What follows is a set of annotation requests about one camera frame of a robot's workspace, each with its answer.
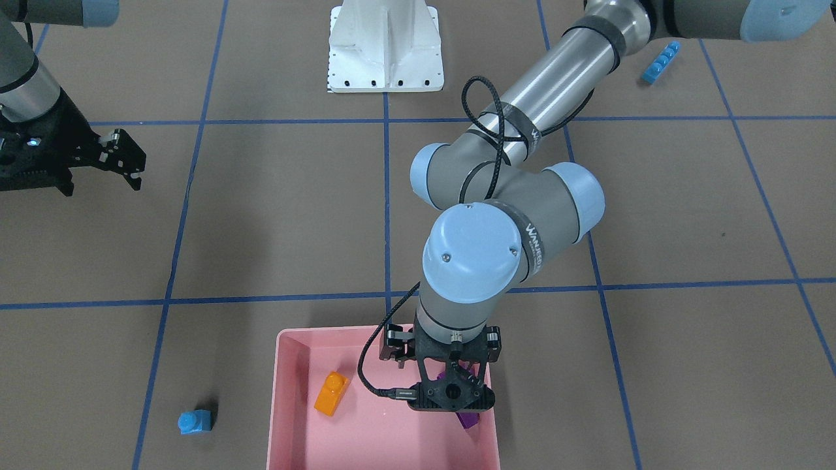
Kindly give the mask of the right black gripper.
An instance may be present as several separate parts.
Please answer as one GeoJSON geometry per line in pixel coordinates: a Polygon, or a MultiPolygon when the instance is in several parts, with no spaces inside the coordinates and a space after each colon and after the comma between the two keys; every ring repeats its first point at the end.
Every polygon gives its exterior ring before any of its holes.
{"type": "Polygon", "coordinates": [[[2,119],[2,191],[56,188],[71,196],[75,167],[115,173],[139,191],[146,158],[126,130],[99,137],[70,98],[60,98],[34,120],[13,124],[2,119]]]}

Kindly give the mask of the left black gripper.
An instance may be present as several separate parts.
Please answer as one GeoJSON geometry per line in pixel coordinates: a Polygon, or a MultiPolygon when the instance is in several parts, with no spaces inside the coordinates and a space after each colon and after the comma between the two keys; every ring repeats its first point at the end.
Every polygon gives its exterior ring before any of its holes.
{"type": "Polygon", "coordinates": [[[496,361],[496,328],[486,326],[475,339],[443,344],[420,326],[413,328],[414,359],[420,381],[407,401],[424,413],[486,413],[496,403],[487,368],[496,361]]]}

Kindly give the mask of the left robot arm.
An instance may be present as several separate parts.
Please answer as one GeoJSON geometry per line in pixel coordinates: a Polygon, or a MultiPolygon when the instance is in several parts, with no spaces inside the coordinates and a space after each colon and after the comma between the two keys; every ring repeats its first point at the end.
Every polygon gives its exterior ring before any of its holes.
{"type": "Polygon", "coordinates": [[[422,252],[410,332],[386,328],[382,359],[415,360],[420,380],[384,392],[415,411],[483,413],[494,392],[487,364],[501,338],[487,322],[505,292],[579,243],[603,217],[598,180],[575,163],[520,169],[561,130],[625,57],[654,39],[796,39],[828,1],[586,1],[583,15],[450,144],[425,146],[410,184],[441,214],[422,252]]]}

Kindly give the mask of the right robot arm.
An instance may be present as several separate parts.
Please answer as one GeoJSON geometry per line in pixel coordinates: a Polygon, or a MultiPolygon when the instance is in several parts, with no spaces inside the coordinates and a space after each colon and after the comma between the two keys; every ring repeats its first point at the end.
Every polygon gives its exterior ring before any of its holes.
{"type": "Polygon", "coordinates": [[[1,190],[56,188],[74,193],[75,167],[122,176],[140,190],[146,152],[129,133],[91,128],[34,51],[33,24],[110,27],[117,1],[3,1],[1,15],[1,190]],[[21,35],[16,24],[23,24],[21,35]]]}

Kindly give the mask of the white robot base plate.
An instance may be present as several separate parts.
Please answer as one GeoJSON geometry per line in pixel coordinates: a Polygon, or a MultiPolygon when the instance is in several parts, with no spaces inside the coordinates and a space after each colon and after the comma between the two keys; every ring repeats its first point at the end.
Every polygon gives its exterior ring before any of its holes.
{"type": "Polygon", "coordinates": [[[424,1],[344,1],[329,14],[329,93],[444,88],[439,12],[424,1]]]}

